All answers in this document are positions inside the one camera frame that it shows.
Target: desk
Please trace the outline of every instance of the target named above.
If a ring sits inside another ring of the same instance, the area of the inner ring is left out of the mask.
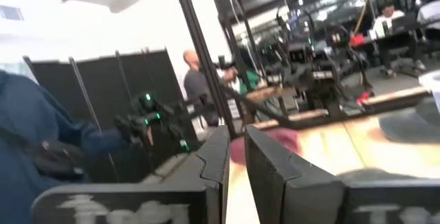
[[[420,91],[425,89],[416,87],[369,101],[379,102]],[[381,168],[389,173],[440,178],[440,142],[390,142],[382,135],[377,116],[303,130],[298,137],[302,156],[335,175],[362,168]],[[228,224],[259,223],[246,168],[232,161],[228,196]]]
[[[286,94],[295,94],[296,89],[291,87],[266,87],[257,89],[246,95],[246,98],[255,102],[264,101],[268,98],[281,97]]]

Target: window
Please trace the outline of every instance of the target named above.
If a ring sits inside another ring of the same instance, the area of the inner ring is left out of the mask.
[[[0,5],[0,14],[3,19],[11,21],[23,21],[23,15],[19,8]]]

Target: white container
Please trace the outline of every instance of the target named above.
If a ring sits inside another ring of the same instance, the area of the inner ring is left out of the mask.
[[[435,104],[437,105],[437,110],[440,113],[440,70],[421,75],[419,82],[422,86],[431,90]]]

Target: man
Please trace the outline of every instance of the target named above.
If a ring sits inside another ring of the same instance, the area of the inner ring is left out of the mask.
[[[386,22],[389,29],[392,29],[393,19],[396,19],[396,18],[399,18],[402,16],[405,16],[405,13],[403,13],[400,10],[395,10],[394,4],[388,3],[382,9],[382,16],[379,16],[375,19],[374,24],[373,24],[373,30],[380,37],[380,34],[384,33],[384,28],[383,28],[384,22]],[[386,39],[385,41],[378,41],[378,45],[379,45],[379,56],[380,56],[380,59],[382,60],[382,63],[385,66],[386,75],[388,77],[395,77],[396,73],[394,72],[394,70],[391,67],[391,59],[390,59],[390,56],[388,55],[387,48],[401,47],[402,46],[401,39],[397,38],[397,37],[395,37],[395,38],[391,37],[389,39]],[[411,39],[410,43],[409,43],[409,53],[410,53],[412,60],[414,61],[415,67],[419,70],[422,70],[422,71],[425,70],[426,69],[425,65],[420,60],[420,58],[422,57],[422,53],[420,53],[420,51],[418,50],[417,42],[413,39]]]
[[[74,124],[44,88],[29,78],[2,70],[0,126],[22,137],[30,146],[60,141],[81,148],[88,156],[107,154],[127,145],[117,131],[101,133],[92,126]],[[39,174],[31,158],[2,136],[0,158],[0,219],[3,223],[31,224],[30,208],[40,193],[54,186],[85,181],[61,181]]]
[[[199,57],[194,50],[186,50],[184,52],[185,63],[190,67],[190,70],[186,73],[184,78],[184,87],[188,99],[192,100],[198,98],[202,94],[209,93],[208,83],[206,82],[205,75],[200,70]],[[237,79],[236,69],[229,69],[221,77],[225,83],[230,83]],[[195,104],[195,108],[201,107],[202,103]],[[209,111],[203,114],[208,126],[219,125],[219,115],[215,110]]]

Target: red stain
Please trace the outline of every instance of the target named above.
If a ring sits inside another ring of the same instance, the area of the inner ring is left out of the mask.
[[[298,133],[287,128],[275,128],[264,132],[274,141],[281,143],[285,148],[292,153],[301,152],[301,147],[298,141]],[[231,159],[233,162],[241,165],[246,164],[245,158],[245,140],[244,137],[237,138],[231,143]]]

